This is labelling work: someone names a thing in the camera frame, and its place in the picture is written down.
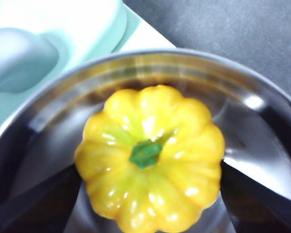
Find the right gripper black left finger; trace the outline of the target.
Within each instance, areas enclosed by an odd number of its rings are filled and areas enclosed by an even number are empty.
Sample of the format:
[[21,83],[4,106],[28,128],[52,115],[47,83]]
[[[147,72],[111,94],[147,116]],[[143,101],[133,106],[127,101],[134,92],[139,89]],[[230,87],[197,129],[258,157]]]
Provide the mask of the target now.
[[70,165],[0,205],[0,233],[62,233],[75,206],[81,177]]

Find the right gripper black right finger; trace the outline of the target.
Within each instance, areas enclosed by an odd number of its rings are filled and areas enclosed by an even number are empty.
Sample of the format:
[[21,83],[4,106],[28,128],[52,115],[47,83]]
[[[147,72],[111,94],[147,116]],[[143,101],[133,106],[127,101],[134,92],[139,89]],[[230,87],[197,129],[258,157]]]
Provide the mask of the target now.
[[221,196],[237,233],[291,233],[291,200],[221,162]]

